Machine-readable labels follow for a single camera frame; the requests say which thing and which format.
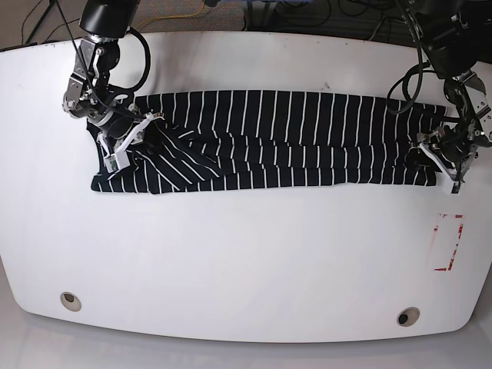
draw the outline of black and white striped fabric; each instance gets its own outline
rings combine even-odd
[[[100,172],[100,192],[162,194],[340,183],[434,186],[430,168],[405,157],[418,132],[435,121],[411,109],[394,116],[383,98],[288,91],[206,91],[136,99],[141,112],[162,111],[145,134],[158,147],[130,146],[131,167]],[[392,108],[402,102],[389,101]],[[440,115],[440,106],[419,105]],[[97,128],[88,130],[96,137]]]

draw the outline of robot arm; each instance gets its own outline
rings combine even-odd
[[[129,25],[139,0],[89,0],[80,26],[88,35],[77,50],[74,71],[64,97],[64,110],[73,118],[87,118],[100,129],[98,140],[106,151],[108,172],[129,166],[126,148],[143,142],[144,129],[158,115],[140,115],[135,92],[150,72],[151,53],[145,39]],[[120,60],[118,40],[135,36],[145,51],[145,70],[133,87],[109,84],[110,71]]]
[[[140,0],[88,0],[80,26],[88,35],[81,40],[64,98],[64,109],[74,118],[85,118],[101,132],[98,140],[105,148],[109,172],[129,165],[125,149],[143,141],[143,129],[149,119],[140,115],[133,103],[134,93],[145,83],[150,70],[150,50],[145,39],[129,25]],[[431,135],[418,135],[414,165],[433,166],[452,182],[457,193],[464,174],[476,156],[478,147],[492,146],[492,118],[482,81],[470,69],[477,62],[473,46],[473,27],[469,15],[462,11],[464,0],[395,0],[411,27],[418,51],[424,51],[429,62],[412,68],[403,82],[405,98],[412,75],[422,79],[423,67],[432,65],[433,72],[444,80],[444,94],[456,105],[459,119],[454,125],[439,128]],[[118,40],[127,32],[137,37],[145,50],[145,70],[132,88],[109,84],[110,71],[118,64]],[[442,162],[445,158],[453,167]]]

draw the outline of gray carpet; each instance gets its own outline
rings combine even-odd
[[[80,18],[87,0],[59,0],[68,21]],[[0,0],[0,48],[21,44],[21,26],[25,16],[38,0]],[[48,0],[38,6],[25,23],[25,39],[46,9]],[[156,16],[195,13],[201,7],[199,0],[142,0],[133,25]],[[43,42],[62,23],[58,10],[53,8],[38,30],[34,42]],[[216,8],[205,8],[197,18],[170,19],[149,25],[144,32],[169,31],[238,31],[243,27],[243,11],[237,2],[221,2]],[[75,37],[85,33],[75,22],[71,25]],[[60,28],[50,37],[53,40],[68,39],[65,29]]]

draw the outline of yellow cable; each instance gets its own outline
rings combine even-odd
[[[157,21],[163,21],[165,19],[183,19],[183,18],[191,18],[191,17],[195,17],[197,15],[200,15],[204,11],[204,9],[205,9],[205,1],[202,0],[202,2],[203,2],[203,4],[201,5],[201,9],[198,12],[196,12],[196,13],[193,13],[193,14],[183,14],[183,15],[167,15],[165,17],[150,18],[150,19],[147,19],[146,21],[143,21],[142,23],[140,23],[137,26],[137,30],[141,31],[142,29],[144,29],[145,27],[147,27],[151,23],[154,23],[154,22],[157,22]]]

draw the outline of red marking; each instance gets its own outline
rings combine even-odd
[[[447,214],[440,214],[440,215],[442,215],[443,218],[445,218],[447,216]],[[463,219],[464,216],[457,214],[454,217],[456,219]],[[449,262],[449,266],[447,268],[434,269],[435,271],[450,271],[451,268],[453,267],[454,258],[456,257],[456,252],[458,251],[458,246],[460,245],[461,235],[463,233],[463,226],[464,226],[464,224],[461,223],[460,227],[458,228],[458,242],[456,243],[456,247],[454,248],[453,255],[451,256],[451,260]],[[432,246],[434,245],[434,239],[436,238],[437,228],[438,228],[438,225],[436,225],[434,227],[434,233],[432,234],[432,240],[430,241],[430,249],[432,249]]]

